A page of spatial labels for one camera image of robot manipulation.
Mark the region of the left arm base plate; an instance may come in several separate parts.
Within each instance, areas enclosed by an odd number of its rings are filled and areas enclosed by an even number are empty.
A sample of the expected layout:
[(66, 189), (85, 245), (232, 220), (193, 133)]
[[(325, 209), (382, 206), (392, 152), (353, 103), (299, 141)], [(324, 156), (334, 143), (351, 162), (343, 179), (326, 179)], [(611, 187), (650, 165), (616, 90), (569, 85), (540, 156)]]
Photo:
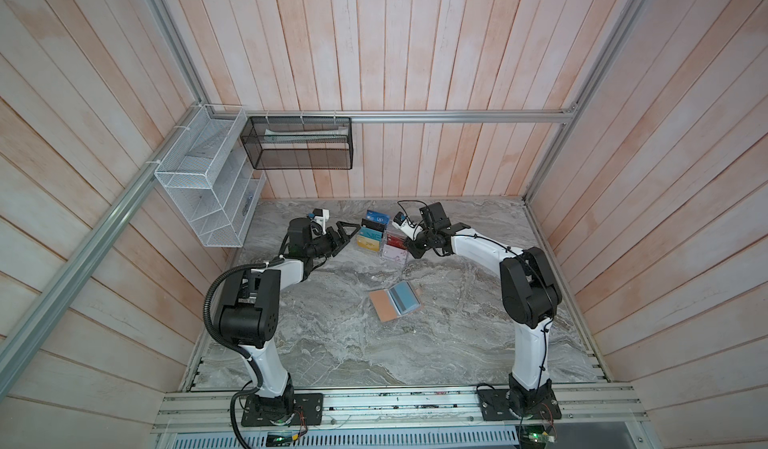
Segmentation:
[(278, 398), (251, 395), (245, 399), (240, 423), (246, 428), (299, 426), (301, 422), (306, 425), (319, 425), (322, 421), (323, 406), (322, 393), (299, 393)]

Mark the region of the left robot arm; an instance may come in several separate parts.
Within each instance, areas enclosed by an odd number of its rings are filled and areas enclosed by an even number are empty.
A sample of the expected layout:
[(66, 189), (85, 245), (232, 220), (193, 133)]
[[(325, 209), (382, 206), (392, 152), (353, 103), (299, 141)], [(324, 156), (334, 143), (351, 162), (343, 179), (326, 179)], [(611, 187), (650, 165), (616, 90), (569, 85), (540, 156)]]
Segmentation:
[(320, 212), (291, 220), (274, 258), (226, 270), (204, 299), (202, 319), (207, 333), (237, 353), (251, 377), (253, 387), (239, 391), (238, 396), (275, 418), (295, 411), (291, 376), (273, 341), (281, 291), (305, 281), (361, 229), (355, 223), (338, 221), (332, 227), (326, 221)]

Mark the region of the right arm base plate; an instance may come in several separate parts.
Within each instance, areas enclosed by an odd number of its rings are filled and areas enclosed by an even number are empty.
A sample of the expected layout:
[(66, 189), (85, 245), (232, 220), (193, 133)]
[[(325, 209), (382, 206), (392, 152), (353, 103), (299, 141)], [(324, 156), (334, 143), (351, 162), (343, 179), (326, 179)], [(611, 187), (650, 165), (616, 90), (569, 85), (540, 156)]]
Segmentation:
[(484, 421), (560, 420), (562, 411), (551, 389), (543, 388), (539, 396), (520, 396), (508, 389), (481, 385), (476, 395)]

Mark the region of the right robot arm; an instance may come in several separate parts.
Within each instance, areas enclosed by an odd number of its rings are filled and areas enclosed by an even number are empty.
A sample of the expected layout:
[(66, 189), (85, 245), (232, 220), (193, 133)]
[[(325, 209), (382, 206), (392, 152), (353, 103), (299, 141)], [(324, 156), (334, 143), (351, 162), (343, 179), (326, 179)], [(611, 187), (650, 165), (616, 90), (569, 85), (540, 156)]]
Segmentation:
[(539, 247), (505, 245), (467, 224), (453, 224), (439, 202), (425, 204), (419, 212), (418, 223), (405, 211), (393, 219), (393, 225), (405, 234), (406, 249), (414, 258), (429, 251), (440, 257), (458, 255), (499, 277), (503, 308), (515, 323), (508, 395), (512, 413), (525, 418), (542, 410), (559, 419), (548, 358), (550, 331), (563, 296), (545, 252)]

